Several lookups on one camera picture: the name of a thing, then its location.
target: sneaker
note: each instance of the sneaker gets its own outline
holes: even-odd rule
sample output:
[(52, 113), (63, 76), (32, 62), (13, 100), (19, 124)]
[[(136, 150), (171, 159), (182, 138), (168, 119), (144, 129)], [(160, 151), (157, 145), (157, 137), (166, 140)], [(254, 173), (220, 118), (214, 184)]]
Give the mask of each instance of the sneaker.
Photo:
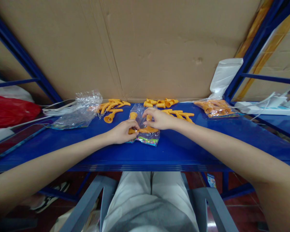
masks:
[[(70, 186), (70, 183), (64, 182), (64, 183), (54, 187), (53, 189), (59, 190), (60, 192), (66, 192), (68, 190), (69, 186)], [(36, 208), (31, 208), (31, 209), (34, 210), (35, 213), (41, 213), (43, 210), (45, 210), (47, 207), (49, 207), (49, 205), (57, 199), (58, 199), (58, 197), (46, 196), (41, 205), (39, 205)]]

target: blue table surface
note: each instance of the blue table surface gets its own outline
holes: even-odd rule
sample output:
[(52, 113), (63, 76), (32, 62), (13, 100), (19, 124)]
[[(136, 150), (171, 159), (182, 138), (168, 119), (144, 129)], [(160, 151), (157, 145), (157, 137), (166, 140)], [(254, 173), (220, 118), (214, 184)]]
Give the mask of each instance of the blue table surface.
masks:
[(290, 136), (290, 116), (262, 114), (258, 117), (258, 119), (268, 125), (271, 124), (274, 129)]
[[(7, 156), (0, 159), (0, 171), (28, 160), (104, 133), (128, 119), (132, 106), (124, 106), (113, 123), (98, 117), (87, 128), (72, 130), (46, 129)], [(290, 144), (244, 117), (209, 119), (192, 103), (179, 103), (173, 110), (194, 113), (197, 125), (219, 131), (249, 143), (290, 165)], [(185, 136), (162, 130), (157, 147), (135, 141), (133, 144), (107, 146), (90, 155), (70, 171), (231, 171), (213, 155)]]

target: red floor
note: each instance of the red floor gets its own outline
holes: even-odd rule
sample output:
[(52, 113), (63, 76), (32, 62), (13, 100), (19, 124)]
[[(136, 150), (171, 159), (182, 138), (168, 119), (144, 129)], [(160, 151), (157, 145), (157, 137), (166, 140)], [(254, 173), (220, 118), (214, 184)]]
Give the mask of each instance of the red floor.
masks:
[[(222, 173), (221, 172), (209, 172), (215, 176), (216, 185), (218, 191), (222, 192)], [(67, 193), (76, 194), (78, 187), (86, 176), (86, 172), (67, 172), (56, 179), (52, 185), (62, 183), (64, 181), (70, 180), (72, 184), (68, 189)], [(86, 188), (90, 185), (94, 177), (99, 175), (104, 175), (116, 179), (119, 181), (121, 172), (93, 172), (86, 182), (86, 185), (82, 191), (85, 192)], [(185, 172), (190, 189), (204, 187), (205, 183), (199, 172)], [(229, 174), (229, 189), (240, 186), (247, 181), (241, 176), (230, 173)], [(259, 200), (255, 193), (241, 196), (238, 198), (233, 198), (225, 201), (225, 204), (240, 232), (252, 232), (259, 231), (257, 229), (258, 221), (265, 221), (264, 215), (259, 205)], [(38, 226), (34, 229), (23, 230), (26, 232), (48, 232), (56, 222), (56, 219), (73, 208), (76, 203), (65, 201), (62, 199), (56, 200), (52, 203), (46, 210), (40, 214), (35, 214), (33, 211), (25, 207), (17, 207), (8, 216), (24, 218), (38, 218)], [(216, 224), (213, 220), (212, 214), (209, 210), (208, 212), (208, 231), (218, 231)]]

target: white pants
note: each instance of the white pants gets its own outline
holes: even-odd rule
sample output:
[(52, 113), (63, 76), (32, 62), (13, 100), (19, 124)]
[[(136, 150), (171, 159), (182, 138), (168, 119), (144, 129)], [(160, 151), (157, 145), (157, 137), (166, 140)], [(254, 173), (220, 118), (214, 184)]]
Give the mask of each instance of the white pants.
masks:
[(130, 210), (149, 204), (157, 198), (172, 203), (198, 227), (180, 172), (123, 172), (102, 231), (109, 231)]

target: red bag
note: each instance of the red bag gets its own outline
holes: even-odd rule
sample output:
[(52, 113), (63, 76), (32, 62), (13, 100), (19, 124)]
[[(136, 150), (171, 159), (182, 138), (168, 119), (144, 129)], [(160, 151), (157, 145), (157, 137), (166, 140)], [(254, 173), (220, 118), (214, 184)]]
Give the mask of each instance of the red bag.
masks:
[(40, 111), (40, 106), (32, 102), (0, 96), (0, 128), (32, 121)]

